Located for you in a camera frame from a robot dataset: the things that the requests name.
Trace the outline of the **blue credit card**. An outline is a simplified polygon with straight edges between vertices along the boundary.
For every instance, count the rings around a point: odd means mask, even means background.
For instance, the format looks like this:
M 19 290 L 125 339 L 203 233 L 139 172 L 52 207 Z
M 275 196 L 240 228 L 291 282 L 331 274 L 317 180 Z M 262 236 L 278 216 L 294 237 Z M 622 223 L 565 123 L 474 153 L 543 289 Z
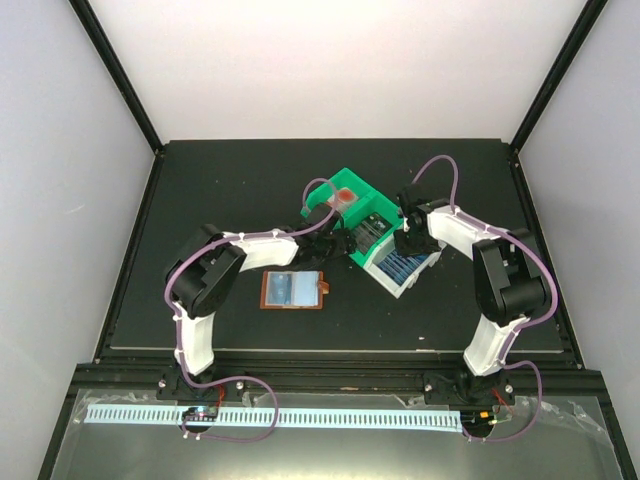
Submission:
M 291 304 L 293 274 L 289 272 L 269 272 L 267 275 L 265 304 L 288 306 Z

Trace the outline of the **brown leather card holder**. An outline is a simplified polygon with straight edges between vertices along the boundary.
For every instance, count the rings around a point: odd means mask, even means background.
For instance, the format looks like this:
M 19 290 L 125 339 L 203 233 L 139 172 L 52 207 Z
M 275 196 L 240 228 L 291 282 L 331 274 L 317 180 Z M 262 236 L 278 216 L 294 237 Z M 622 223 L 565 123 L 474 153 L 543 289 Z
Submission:
M 269 272 L 289 272 L 293 274 L 291 304 L 269 306 L 265 304 L 267 275 Z M 330 292 L 322 271 L 265 271 L 262 277 L 260 308 L 263 310 L 321 310 L 324 297 Z

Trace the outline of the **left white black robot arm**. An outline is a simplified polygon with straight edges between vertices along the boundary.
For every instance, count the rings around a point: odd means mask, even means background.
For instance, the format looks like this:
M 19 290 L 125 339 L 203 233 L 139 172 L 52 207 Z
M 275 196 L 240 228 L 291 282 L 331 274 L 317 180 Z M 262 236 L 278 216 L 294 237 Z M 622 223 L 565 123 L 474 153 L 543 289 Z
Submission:
M 342 215 L 326 205 L 314 208 L 297 227 L 232 233 L 205 224 L 192 245 L 197 249 L 169 268 L 164 301 L 175 324 L 179 386 L 193 399 L 207 397 L 221 383 L 208 369 L 214 363 L 214 320 L 239 274 L 266 267 L 315 267 L 356 250 Z

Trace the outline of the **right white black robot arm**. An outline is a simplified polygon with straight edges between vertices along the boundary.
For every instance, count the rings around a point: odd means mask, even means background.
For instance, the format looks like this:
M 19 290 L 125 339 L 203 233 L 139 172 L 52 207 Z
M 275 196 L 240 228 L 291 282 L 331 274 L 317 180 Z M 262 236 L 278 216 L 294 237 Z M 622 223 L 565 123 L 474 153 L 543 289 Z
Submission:
M 397 194 L 402 226 L 394 233 L 404 257 L 451 247 L 473 263 L 476 304 L 481 313 L 463 353 L 466 371 L 454 379 L 457 396 L 476 403 L 491 390 L 488 376 L 505 359 L 524 325 L 554 305 L 549 271 L 534 250 L 529 231 L 508 231 L 481 221 L 446 199 L 429 200 L 417 184 Z

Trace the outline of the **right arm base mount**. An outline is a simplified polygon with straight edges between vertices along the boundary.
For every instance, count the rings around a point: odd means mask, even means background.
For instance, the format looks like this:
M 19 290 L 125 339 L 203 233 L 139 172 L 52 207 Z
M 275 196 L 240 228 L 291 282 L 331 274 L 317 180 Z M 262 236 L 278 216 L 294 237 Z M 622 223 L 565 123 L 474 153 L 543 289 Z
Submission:
M 462 370 L 430 370 L 422 375 L 422 384 L 426 403 L 480 408 L 515 402 L 508 389 L 510 380 L 503 373 L 474 376 Z

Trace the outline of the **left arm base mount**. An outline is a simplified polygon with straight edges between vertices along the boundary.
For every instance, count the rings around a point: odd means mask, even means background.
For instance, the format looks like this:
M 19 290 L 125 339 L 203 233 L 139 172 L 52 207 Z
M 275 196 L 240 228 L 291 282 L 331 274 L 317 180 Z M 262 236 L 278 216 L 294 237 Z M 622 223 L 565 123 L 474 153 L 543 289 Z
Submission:
M 219 405 L 224 400 L 239 398 L 244 387 L 244 380 L 233 380 L 216 387 L 195 388 L 187 383 L 180 370 L 167 369 L 158 382 L 156 399 L 172 401 L 178 405 Z

